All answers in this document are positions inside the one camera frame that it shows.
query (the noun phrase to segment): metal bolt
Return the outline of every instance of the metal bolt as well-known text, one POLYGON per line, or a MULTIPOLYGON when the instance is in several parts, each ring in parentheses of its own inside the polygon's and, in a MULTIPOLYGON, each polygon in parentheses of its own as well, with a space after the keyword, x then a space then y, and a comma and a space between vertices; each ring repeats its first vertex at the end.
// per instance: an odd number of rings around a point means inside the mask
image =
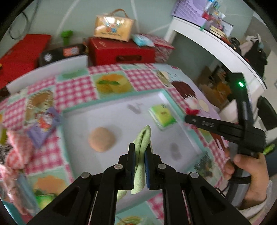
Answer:
POLYGON ((199 174, 196 173, 196 172, 192 172, 192 173, 191 173, 191 177, 192 177, 192 178, 198 178, 198 177, 199 177, 199 174))
POLYGON ((116 164, 116 165, 114 165, 114 168, 116 170, 121 170, 123 168, 123 166, 121 164, 116 164))
POLYGON ((166 168, 166 165, 163 164, 163 163, 160 163, 160 164, 158 165, 158 168, 161 169, 161 170, 163 170, 163 169, 166 168))
POLYGON ((82 177, 83 179, 87 179, 87 178, 89 178, 89 176, 90 176, 90 173, 89 173, 89 172, 83 172, 83 173, 81 174, 81 177, 82 177))

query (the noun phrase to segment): tray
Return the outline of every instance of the tray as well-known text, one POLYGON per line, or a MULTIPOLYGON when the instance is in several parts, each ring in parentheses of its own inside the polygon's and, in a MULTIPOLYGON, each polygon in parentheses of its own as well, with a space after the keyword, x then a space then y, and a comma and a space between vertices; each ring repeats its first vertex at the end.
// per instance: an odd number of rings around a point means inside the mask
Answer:
MULTIPOLYGON (((182 110, 163 89, 133 92, 84 103, 66 109, 63 119, 64 142, 75 177, 84 171, 102 173, 118 163, 119 157, 127 153, 129 143, 148 124, 152 131, 153 152, 161 156, 163 163, 171 165, 177 171, 185 172, 202 153, 196 142, 187 135, 182 110), (151 106, 161 103, 169 106, 177 121, 164 131, 157 127, 148 112, 151 106), (111 130, 117 139, 116 144, 104 153, 94 151, 88 144, 89 133, 99 126, 111 130)), ((144 188, 141 193, 132 195, 132 201, 128 198, 130 194, 125 196, 118 202, 117 211, 157 194, 146 190, 144 188)))

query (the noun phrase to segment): hand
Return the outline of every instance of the hand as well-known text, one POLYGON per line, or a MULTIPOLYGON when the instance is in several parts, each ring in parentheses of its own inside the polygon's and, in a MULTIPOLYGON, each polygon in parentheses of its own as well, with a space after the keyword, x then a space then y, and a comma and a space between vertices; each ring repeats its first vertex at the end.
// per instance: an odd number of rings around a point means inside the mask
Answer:
MULTIPOLYGON (((240 209, 247 209, 265 201, 269 182, 265 156, 259 153, 258 158, 253 158, 237 154, 234 157, 234 164, 251 174, 251 183, 240 209)), ((229 180, 234 172, 234 165, 230 160, 227 161, 224 166, 224 178, 229 180)))

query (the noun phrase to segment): brown handle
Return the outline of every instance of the brown handle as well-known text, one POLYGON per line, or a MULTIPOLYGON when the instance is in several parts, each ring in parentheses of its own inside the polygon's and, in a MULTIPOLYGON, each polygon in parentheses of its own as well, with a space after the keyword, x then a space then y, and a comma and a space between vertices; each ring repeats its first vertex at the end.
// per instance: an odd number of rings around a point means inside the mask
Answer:
POLYGON ((130 17, 128 17, 128 15, 126 14, 126 12, 123 9, 116 9, 116 10, 112 11, 109 15, 113 16, 116 12, 119 12, 119 11, 123 11, 125 14, 125 17, 130 19, 130 17))

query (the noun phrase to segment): green cloth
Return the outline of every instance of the green cloth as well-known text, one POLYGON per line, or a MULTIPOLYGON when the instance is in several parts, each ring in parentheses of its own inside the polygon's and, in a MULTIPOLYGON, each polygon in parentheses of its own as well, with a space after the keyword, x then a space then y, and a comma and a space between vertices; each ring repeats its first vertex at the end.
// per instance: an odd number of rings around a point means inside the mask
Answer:
MULTIPOLYGON (((150 143, 151 128, 147 125, 134 140, 135 144, 135 184, 131 194, 139 193, 145 186, 144 152, 150 143)), ((123 198, 127 191, 118 190, 117 201, 123 198)))

